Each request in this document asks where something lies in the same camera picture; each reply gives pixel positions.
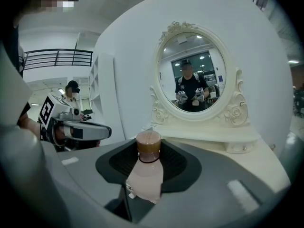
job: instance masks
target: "oval mirror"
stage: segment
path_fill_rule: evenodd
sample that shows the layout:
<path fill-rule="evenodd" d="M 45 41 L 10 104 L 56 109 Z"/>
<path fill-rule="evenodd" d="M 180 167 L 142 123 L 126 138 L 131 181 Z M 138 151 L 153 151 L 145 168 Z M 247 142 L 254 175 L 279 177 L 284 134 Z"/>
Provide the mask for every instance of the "oval mirror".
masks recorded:
<path fill-rule="evenodd" d="M 161 50 L 158 77 L 167 99 L 187 112 L 214 105 L 226 80 L 225 63 L 215 45 L 200 34 L 184 32 Z"/>

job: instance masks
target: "black shirt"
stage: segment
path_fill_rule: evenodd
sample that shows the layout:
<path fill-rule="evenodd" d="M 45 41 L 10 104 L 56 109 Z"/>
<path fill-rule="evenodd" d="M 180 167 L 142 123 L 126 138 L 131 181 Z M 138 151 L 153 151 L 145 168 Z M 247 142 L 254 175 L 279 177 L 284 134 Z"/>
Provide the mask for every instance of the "black shirt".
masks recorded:
<path fill-rule="evenodd" d="M 179 91 L 184 91 L 188 97 L 188 100 L 183 105 L 179 105 L 181 109 L 187 112 L 200 112 L 206 109 L 205 102 L 200 102 L 198 106 L 192 105 L 191 99 L 195 96 L 195 91 L 198 88 L 208 88 L 208 84 L 202 76 L 199 76 L 199 80 L 197 80 L 194 75 L 188 80 L 183 77 L 181 84 L 179 84 L 178 81 L 176 82 L 175 93 L 178 94 Z"/>
<path fill-rule="evenodd" d="M 10 61 L 12 62 L 16 70 L 20 73 L 21 77 L 23 77 L 24 53 L 19 45 L 18 28 L 14 28 L 13 25 L 11 25 L 10 30 L 7 31 L 3 38 L 3 45 L 6 50 L 6 53 L 10 58 Z M 21 113 L 21 116 L 23 116 L 29 109 L 30 106 L 27 103 Z"/>

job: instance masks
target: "ornate mirror frame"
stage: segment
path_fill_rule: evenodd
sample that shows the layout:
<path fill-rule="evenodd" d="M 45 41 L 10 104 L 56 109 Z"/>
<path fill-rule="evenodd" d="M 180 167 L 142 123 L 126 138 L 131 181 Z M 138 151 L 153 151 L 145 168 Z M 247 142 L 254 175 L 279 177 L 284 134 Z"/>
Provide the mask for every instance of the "ornate mirror frame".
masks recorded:
<path fill-rule="evenodd" d="M 158 63 L 164 46 L 171 38 L 185 32 L 199 34 L 212 42 L 222 55 L 226 68 L 226 82 L 222 95 L 212 107 L 198 113 L 186 112 L 174 106 L 165 96 L 158 77 Z M 168 30 L 162 33 L 152 62 L 152 123 L 154 129 L 162 136 L 223 142 L 230 146 L 230 149 L 231 143 L 233 146 L 238 143 L 238 149 L 240 145 L 242 147 L 241 152 L 248 152 L 251 149 L 245 143 L 252 143 L 260 138 L 250 126 L 248 119 L 248 108 L 240 88 L 243 84 L 242 71 L 235 67 L 229 50 L 212 31 L 195 24 L 172 22 Z"/>

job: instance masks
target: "brown bottle cap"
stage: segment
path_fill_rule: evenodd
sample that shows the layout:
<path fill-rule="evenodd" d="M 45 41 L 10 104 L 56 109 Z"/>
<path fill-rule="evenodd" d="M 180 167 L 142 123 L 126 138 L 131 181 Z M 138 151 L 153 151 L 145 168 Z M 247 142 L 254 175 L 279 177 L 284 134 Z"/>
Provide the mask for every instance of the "brown bottle cap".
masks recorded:
<path fill-rule="evenodd" d="M 155 153 L 161 149 L 161 136 L 159 133 L 147 130 L 137 134 L 137 149 L 143 153 Z"/>

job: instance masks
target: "bottle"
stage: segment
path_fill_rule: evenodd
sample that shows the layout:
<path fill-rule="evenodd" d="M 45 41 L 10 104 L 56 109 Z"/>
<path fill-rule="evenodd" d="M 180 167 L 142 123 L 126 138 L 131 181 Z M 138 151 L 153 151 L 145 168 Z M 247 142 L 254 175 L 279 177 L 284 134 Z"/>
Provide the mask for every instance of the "bottle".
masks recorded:
<path fill-rule="evenodd" d="M 136 142 L 138 160 L 126 181 L 131 192 L 129 197 L 138 196 L 156 204 L 160 199 L 163 179 L 163 167 L 159 160 L 161 136 L 147 130 L 136 136 Z"/>

